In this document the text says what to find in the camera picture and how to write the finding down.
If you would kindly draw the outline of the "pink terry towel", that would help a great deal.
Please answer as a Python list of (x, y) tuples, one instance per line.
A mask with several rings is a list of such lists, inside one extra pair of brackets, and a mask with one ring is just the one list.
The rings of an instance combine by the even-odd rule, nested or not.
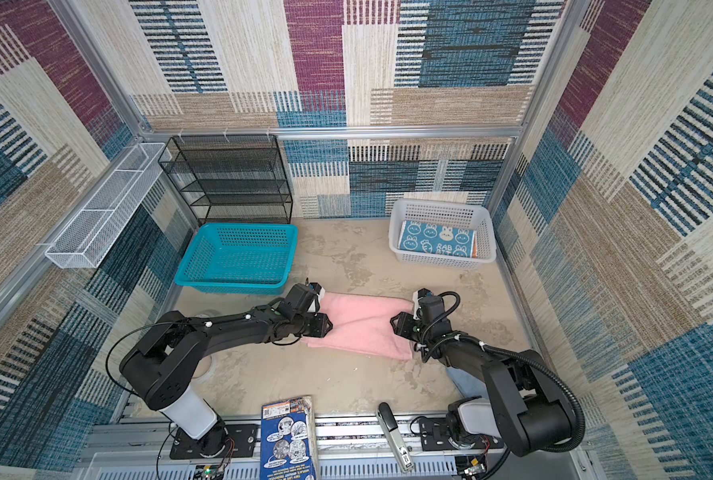
[(320, 302), (320, 313), (328, 315), (334, 327), (324, 338), (305, 337), (302, 342), (310, 348), (409, 361), (413, 358), (410, 341), (394, 334), (391, 320), (413, 307), (399, 298), (328, 292)]

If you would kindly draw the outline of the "blue bunny pattern towel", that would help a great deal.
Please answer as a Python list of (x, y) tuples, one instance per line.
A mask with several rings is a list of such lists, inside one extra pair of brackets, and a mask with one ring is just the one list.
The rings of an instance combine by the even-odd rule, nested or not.
[(410, 252), (476, 258), (477, 232), (446, 225), (405, 221), (400, 231), (399, 248)]

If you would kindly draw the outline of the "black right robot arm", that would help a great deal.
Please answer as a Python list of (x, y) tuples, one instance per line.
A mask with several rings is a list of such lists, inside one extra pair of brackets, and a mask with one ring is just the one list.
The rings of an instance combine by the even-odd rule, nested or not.
[(564, 453), (581, 445), (586, 434), (581, 402), (538, 352), (506, 350), (454, 330), (450, 315), (461, 304), (456, 292), (419, 294), (414, 312), (390, 320), (394, 334), (412, 341), (422, 362), (438, 360), (483, 382), (496, 436), (516, 456)]

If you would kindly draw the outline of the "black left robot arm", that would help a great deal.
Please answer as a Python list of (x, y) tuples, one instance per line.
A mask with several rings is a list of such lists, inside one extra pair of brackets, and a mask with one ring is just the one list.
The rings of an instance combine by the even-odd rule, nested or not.
[(224, 457), (236, 445), (224, 419), (192, 388), (198, 364), (244, 345), (290, 346), (326, 337), (334, 325), (322, 312), (324, 296), (320, 284), (298, 283), (247, 312), (200, 318), (171, 311), (146, 328), (118, 370), (148, 409), (176, 425), (172, 459)]

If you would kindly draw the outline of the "teal plastic basket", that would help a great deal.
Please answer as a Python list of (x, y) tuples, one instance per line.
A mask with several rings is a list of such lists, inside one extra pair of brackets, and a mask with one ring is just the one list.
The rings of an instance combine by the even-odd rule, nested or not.
[(186, 248), (174, 283), (206, 294), (278, 295), (297, 243), (298, 227), (290, 224), (206, 224)]

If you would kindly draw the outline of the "black silver stapler tool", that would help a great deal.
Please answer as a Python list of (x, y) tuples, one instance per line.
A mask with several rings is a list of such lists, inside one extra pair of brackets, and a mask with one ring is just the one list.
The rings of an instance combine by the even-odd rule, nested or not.
[(396, 462), (399, 464), (400, 470), (403, 473), (412, 472), (415, 468), (414, 461), (400, 432), (400, 427), (394, 416), (394, 412), (387, 402), (381, 402), (379, 404), (377, 418), (388, 442), (388, 446), (390, 450), (392, 450)]

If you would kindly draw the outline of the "white plastic basket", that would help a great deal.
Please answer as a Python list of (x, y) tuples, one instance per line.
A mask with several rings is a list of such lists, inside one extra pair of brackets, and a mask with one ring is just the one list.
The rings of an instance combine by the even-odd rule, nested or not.
[(491, 214), (482, 206), (399, 199), (389, 240), (404, 263), (476, 270), (497, 259)]

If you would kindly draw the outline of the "blue printed package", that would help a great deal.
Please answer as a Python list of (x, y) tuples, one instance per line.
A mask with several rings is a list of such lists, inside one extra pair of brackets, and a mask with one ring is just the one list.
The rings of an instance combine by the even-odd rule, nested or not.
[(317, 480), (318, 448), (312, 396), (278, 400), (260, 412), (260, 479)]

